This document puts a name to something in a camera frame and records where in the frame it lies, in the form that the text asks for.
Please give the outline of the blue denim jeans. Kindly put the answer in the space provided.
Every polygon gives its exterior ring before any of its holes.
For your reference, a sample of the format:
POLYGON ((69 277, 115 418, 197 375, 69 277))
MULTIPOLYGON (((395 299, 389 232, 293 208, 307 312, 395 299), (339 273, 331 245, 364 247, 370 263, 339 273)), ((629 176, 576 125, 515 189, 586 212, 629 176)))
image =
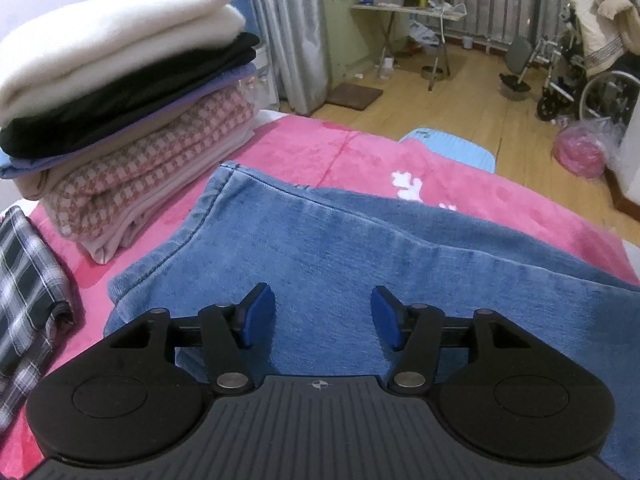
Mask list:
POLYGON ((386 375, 371 318, 375 287, 451 316, 495 310, 603 380, 615 422, 602 451, 639 472, 639 289, 500 224, 398 198, 292 185, 227 162, 180 228, 108 285, 113 333, 143 312, 175 318, 235 304, 256 284, 276 297, 255 378, 386 375))

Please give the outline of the light blue plastic stool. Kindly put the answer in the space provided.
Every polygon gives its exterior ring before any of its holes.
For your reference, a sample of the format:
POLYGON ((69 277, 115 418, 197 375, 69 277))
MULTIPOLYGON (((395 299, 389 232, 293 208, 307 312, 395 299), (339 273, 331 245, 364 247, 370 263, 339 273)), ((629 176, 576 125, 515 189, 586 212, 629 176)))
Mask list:
POLYGON ((400 142, 416 140, 431 152, 493 174, 496 171, 495 156, 469 140, 454 134, 430 128, 416 128, 405 134, 400 142))

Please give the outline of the pink patterned folded garment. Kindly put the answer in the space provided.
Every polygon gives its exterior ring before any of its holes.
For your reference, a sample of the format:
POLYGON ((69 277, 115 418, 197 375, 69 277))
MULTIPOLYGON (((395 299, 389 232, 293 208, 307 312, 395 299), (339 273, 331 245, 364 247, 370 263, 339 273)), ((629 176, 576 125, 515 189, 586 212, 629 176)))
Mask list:
POLYGON ((130 246, 168 200, 214 169, 253 136, 258 106, 238 82, 173 112, 171 121, 144 127, 131 141, 95 148, 21 178, 18 189, 43 206, 52 226, 96 263, 130 246))

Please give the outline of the black white plaid garment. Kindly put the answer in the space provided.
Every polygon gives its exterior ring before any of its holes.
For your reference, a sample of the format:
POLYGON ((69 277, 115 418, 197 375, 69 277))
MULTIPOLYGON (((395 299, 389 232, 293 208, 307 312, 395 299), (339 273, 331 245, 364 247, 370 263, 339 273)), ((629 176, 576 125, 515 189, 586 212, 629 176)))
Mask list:
POLYGON ((19 206, 1 220, 1 431, 40 381, 74 322, 72 283, 54 251, 19 206))

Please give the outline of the pink floral bed blanket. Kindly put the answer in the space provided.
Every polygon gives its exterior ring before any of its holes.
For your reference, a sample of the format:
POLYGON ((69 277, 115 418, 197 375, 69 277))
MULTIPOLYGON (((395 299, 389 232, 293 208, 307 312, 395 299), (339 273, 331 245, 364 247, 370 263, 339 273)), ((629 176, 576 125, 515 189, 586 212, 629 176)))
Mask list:
MULTIPOLYGON (((285 116, 267 122, 230 162, 308 188, 398 198, 460 212, 541 240, 639 288, 638 269, 624 242, 552 200, 488 172, 429 151, 422 143, 394 142, 327 122, 285 116)), ((127 250, 99 266, 55 232, 42 209, 32 221, 73 273, 80 296, 81 324, 58 354, 65 363, 104 335, 113 311, 110 281, 174 234, 215 172, 171 200, 127 250)))

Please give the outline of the brown floor mat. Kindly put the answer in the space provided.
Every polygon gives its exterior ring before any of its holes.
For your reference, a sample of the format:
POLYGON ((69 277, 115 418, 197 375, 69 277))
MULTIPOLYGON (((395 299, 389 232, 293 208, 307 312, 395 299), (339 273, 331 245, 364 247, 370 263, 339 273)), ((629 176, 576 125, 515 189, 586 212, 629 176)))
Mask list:
POLYGON ((383 91, 377 88, 360 86, 343 82, 335 87, 326 97, 326 102, 331 105, 349 108, 350 110, 365 110, 375 102, 383 91))

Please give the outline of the pink plastic bag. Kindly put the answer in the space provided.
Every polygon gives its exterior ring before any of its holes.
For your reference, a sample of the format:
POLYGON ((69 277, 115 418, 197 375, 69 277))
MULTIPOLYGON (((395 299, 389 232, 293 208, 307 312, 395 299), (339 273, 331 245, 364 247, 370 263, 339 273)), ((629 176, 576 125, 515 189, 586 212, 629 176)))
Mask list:
POLYGON ((620 150, 625 128, 611 118, 578 120, 555 137, 551 154, 568 172, 584 179, 597 179, 620 150))

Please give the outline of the black folded garment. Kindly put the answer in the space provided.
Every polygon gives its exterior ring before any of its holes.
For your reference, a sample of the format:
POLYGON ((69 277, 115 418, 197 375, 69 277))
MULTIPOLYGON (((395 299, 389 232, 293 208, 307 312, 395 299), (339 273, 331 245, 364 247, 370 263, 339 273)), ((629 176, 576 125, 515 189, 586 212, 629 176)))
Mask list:
POLYGON ((228 47, 168 58, 48 112, 16 118, 1 130, 2 152, 32 160, 78 151, 252 62, 258 44, 242 32, 228 47))

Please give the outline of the wheelchair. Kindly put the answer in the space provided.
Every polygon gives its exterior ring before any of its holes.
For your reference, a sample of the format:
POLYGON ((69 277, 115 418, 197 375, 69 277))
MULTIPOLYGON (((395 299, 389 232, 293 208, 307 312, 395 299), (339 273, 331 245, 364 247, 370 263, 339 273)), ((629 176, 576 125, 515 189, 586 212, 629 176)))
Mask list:
POLYGON ((568 6, 560 14, 567 31, 552 40, 546 36, 531 44, 518 36, 506 52, 504 88, 516 94, 529 92, 525 75, 535 65, 546 71, 537 116, 551 122, 562 110, 574 110, 578 119, 608 118, 626 126, 639 96, 639 57, 626 53, 597 76, 587 75, 582 56, 582 36, 575 11, 568 6))

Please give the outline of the white folded sweater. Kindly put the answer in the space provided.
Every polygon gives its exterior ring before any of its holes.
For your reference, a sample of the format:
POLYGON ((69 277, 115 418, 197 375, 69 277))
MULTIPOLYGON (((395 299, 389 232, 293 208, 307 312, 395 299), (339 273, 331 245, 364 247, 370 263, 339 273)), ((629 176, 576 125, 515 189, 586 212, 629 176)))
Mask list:
POLYGON ((1 41, 1 123, 34 117, 140 68, 227 47, 244 29, 232 0, 86 0, 1 41))

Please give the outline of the cluttered side table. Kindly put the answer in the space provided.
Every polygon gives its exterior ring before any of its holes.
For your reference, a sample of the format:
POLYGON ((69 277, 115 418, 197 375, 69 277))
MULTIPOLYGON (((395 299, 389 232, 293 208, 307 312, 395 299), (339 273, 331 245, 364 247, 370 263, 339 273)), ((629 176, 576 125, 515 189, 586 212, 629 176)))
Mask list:
POLYGON ((461 22, 468 14, 464 3, 436 0, 359 0, 352 10, 370 11, 381 19, 383 45, 378 58, 378 78, 387 79, 395 66, 393 33, 399 21, 406 31, 409 44, 431 52, 432 59, 422 68, 427 89, 433 91, 436 82, 451 76, 445 27, 461 22))

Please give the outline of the grey curtain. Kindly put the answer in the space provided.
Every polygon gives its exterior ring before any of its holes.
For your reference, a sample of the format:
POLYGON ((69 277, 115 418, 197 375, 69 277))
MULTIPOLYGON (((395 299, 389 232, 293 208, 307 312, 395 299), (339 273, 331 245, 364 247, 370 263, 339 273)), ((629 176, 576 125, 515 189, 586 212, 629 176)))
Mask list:
POLYGON ((329 92, 329 41, 323 0, 254 0, 277 80, 301 115, 322 107, 329 92))

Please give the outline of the beige coat on wheelchair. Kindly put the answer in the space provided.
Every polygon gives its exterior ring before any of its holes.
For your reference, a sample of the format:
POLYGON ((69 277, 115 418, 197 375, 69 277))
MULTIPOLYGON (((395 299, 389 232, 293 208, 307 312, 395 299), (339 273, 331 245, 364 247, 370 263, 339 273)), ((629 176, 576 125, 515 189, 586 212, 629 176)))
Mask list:
POLYGON ((582 35, 588 77, 612 68, 624 54, 639 54, 638 0, 568 0, 582 35))

